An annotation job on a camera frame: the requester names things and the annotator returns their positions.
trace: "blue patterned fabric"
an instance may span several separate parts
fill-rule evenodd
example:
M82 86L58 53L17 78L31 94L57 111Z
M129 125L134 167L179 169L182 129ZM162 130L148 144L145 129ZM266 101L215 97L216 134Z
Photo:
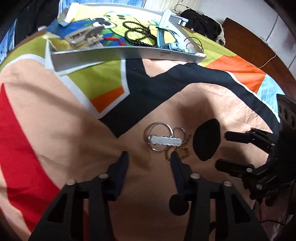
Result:
M15 25L17 20L14 21L6 35L4 36L2 42L0 43L0 64L6 58L9 51L15 48Z

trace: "black clamp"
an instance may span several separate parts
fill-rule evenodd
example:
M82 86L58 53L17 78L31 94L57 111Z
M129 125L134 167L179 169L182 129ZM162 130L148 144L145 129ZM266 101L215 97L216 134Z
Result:
M83 199L89 200L89 240L115 241L107 202L119 197L127 169L128 153L122 152L107 172L91 181L68 180L41 217L29 241L83 240Z
M170 210L190 215L184 241L208 241L216 228L215 240L268 241L268 237L246 201L230 181L207 181L181 162L176 152L170 159L178 194L170 199ZM216 201L216 222L210 223L210 200Z
M224 159L216 162L216 169L242 179L244 187L250 190L250 198L266 199L272 206L277 195L291 187L296 179L296 101L288 96L277 95L281 130L279 135L251 129L246 133L228 131L225 139L239 143L252 143L269 154L267 162L255 168L252 164L241 164Z

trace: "silver screw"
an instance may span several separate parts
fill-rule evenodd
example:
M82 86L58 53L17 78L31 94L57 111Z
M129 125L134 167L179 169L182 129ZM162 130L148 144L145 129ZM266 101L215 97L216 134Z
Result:
M100 179L106 179L106 178L108 178L108 177L109 177L109 174L106 173L106 172L103 172L103 173L101 173L101 174L99 175L99 178L100 178Z
M76 183L76 181L73 180L73 179L70 179L70 180L66 181L66 184L67 184L68 186L73 186L75 183Z
M197 173L192 173L192 174L190 175L190 177L193 178L193 179L200 179L200 175L197 174Z
M230 181L224 181L223 185L226 186L226 187L231 187L232 183Z
M256 188L259 189L259 190L261 190L262 189L262 185L261 184L257 184L256 185Z

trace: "wooden headboard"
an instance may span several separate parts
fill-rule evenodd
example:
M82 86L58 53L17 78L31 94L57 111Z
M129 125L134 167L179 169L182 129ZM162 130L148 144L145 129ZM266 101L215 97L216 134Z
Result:
M273 50L251 31L226 18L222 24L225 47L257 67L275 56ZM286 95L296 99L296 81L281 59L276 56L261 68L270 75Z

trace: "silver ring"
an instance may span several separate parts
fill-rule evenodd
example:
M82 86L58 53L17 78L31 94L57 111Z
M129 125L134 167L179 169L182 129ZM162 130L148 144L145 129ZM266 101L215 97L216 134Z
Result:
M173 129L173 135L175 135L175 130L177 130L177 129L183 131L183 134L184 134L184 141L182 141L182 144L183 144L183 143L185 143L185 141L187 141L187 139L188 139L187 133L186 133L186 131L185 131L183 128L181 128L181 127L175 127L175 128Z
M151 144L151 142L150 142L150 139L151 139L150 132L151 132L152 129L153 129L154 127L156 127L157 125L163 125L163 126L167 127L168 130L169 130L169 132L170 132L170 137L174 137L174 132L173 132L173 129L172 129L168 124L166 124L166 123L164 123L164 122L154 122L153 124L150 125L150 127L149 127L149 129L148 129L148 131L147 131L147 135L146 135L146 136L147 136L147 143L150 145L150 147L151 147L152 150L154 150L154 151L156 151L156 152L163 152L165 149L168 148L168 146L167 146L165 149L163 149L163 150L157 150L157 149L155 149L155 148L152 147L152 144Z

